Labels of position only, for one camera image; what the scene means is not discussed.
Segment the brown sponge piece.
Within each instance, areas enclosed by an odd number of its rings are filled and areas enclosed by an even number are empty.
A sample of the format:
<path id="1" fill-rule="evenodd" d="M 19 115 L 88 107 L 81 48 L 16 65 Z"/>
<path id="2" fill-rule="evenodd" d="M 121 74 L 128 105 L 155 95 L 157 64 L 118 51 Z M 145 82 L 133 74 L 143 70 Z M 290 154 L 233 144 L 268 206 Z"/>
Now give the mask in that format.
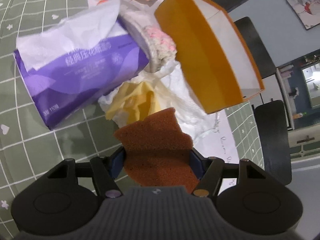
<path id="1" fill-rule="evenodd" d="M 191 193 L 199 180 L 189 165 L 193 140 L 183 133 L 174 108 L 167 108 L 118 129 L 125 148 L 124 169 L 144 187 L 184 186 Z"/>

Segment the yellow cloth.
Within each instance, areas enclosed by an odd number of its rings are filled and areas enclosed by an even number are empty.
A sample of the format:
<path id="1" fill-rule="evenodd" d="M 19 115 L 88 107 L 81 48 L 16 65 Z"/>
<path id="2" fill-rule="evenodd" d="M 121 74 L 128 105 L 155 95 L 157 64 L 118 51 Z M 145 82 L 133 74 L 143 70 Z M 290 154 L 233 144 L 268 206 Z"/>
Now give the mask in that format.
<path id="1" fill-rule="evenodd" d="M 159 112 L 161 106 L 152 85 L 125 82 L 120 86 L 106 111 L 107 120 L 113 120 L 119 127 L 143 121 L 146 117 Z"/>

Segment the white printed table mat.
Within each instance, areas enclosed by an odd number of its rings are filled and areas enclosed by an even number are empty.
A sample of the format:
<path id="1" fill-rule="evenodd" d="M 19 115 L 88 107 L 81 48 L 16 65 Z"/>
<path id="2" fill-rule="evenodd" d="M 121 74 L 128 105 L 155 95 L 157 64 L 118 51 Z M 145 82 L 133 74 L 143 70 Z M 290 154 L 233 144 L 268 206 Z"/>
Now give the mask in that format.
<path id="1" fill-rule="evenodd" d="M 141 11 L 137 8 L 136 5 L 133 5 L 133 4 L 123 3 L 121 5 L 120 12 L 125 12 L 129 10 Z M 218 157 L 223 159 L 227 163 L 234 163 L 238 161 L 239 159 L 238 152 L 235 146 L 234 137 L 232 135 L 232 130 L 229 126 L 226 113 L 224 111 L 219 111 L 217 113 L 209 114 L 209 115 L 214 116 L 215 118 L 214 131 L 213 133 L 210 133 L 205 137 L 200 138 L 198 141 L 195 141 L 192 139 L 193 147 L 195 147 L 204 157 L 210 157 L 210 156 Z"/>

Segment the pink white knitted cloth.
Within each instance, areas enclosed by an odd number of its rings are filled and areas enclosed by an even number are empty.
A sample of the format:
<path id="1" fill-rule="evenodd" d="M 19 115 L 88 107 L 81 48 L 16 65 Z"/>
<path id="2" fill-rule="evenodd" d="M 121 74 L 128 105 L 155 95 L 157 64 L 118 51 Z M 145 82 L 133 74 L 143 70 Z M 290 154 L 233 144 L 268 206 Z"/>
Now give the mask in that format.
<path id="1" fill-rule="evenodd" d="M 177 53 L 175 42 L 163 32 L 152 14 L 129 10 L 121 12 L 119 17 L 125 29 L 149 59 L 145 71 L 155 73 L 168 61 L 175 59 Z"/>

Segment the green grid tablecloth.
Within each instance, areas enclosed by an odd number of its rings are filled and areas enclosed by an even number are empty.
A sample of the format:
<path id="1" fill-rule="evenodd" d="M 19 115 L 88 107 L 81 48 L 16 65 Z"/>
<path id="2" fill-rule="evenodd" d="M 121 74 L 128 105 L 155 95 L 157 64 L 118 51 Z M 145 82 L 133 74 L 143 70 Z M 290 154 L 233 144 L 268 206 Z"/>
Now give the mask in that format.
<path id="1" fill-rule="evenodd" d="M 247 103 L 208 115 L 174 56 L 156 63 L 147 42 L 164 0 L 1 0 L 1 238 L 19 232 L 16 200 L 64 160 L 87 164 L 120 149 L 125 115 L 102 99 L 148 88 L 202 155 L 227 163 L 264 158 Z"/>

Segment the black chair right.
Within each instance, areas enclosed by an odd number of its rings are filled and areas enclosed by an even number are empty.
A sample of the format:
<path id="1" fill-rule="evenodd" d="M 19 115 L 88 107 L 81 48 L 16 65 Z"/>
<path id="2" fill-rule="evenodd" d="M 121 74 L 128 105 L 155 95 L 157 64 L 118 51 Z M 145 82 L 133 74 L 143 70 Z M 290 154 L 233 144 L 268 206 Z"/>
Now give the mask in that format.
<path id="1" fill-rule="evenodd" d="M 292 181 L 289 138 L 284 103 L 272 101 L 254 110 L 265 171 L 283 185 Z"/>

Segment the white crumpled plastic bag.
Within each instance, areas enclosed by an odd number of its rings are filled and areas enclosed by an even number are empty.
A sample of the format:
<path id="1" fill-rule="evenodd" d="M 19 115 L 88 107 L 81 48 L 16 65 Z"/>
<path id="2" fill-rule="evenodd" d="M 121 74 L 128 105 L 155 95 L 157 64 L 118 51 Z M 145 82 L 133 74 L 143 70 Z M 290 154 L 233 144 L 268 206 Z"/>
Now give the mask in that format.
<path id="1" fill-rule="evenodd" d="M 160 111 L 174 108 L 181 130 L 190 135 L 193 140 L 198 141 L 200 138 L 213 133 L 215 118 L 206 114 L 197 103 L 195 95 L 184 78 L 179 62 L 169 61 L 155 73 L 143 70 L 136 77 L 126 82 L 140 83 L 143 81 L 152 85 L 161 106 Z M 121 85 L 108 95 L 99 98 L 98 103 L 105 114 Z"/>

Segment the purple tissue pack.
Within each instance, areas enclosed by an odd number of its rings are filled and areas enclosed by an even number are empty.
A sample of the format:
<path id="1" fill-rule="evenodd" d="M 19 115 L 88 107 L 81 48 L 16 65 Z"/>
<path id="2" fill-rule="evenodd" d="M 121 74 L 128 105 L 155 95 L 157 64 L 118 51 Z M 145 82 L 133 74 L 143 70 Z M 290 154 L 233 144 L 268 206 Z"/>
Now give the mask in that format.
<path id="1" fill-rule="evenodd" d="M 108 0 L 38 34 L 16 40 L 14 57 L 44 124 L 54 129 L 149 63 Z"/>

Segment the orange cardboard box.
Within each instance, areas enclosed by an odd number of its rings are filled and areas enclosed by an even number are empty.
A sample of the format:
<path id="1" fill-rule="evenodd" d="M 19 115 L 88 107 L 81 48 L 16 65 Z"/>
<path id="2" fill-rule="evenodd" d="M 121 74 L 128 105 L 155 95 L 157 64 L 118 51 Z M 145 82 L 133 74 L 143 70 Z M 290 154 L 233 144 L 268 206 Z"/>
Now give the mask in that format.
<path id="1" fill-rule="evenodd" d="M 221 6 L 211 0 L 164 0 L 155 17 L 175 42 L 183 75 L 207 114 L 263 91 L 257 64 Z"/>

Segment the white vanity cabinet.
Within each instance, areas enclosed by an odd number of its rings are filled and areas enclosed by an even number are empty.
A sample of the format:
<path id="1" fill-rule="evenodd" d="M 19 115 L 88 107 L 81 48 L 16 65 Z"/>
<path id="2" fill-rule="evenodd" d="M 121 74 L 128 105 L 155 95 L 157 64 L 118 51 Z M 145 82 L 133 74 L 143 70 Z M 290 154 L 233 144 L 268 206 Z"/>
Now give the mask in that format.
<path id="1" fill-rule="evenodd" d="M 308 55 L 277 68 L 289 119 L 292 160 L 319 156 L 319 55 Z"/>

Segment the framed picture on wall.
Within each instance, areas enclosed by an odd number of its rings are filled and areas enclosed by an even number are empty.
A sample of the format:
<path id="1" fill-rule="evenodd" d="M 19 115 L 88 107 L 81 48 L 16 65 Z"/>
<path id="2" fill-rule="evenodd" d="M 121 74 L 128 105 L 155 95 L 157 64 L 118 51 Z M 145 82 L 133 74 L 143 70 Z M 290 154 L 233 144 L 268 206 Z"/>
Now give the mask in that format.
<path id="1" fill-rule="evenodd" d="M 291 9 L 298 16 L 302 25 L 309 30 L 320 23 L 319 0 L 286 0 Z"/>

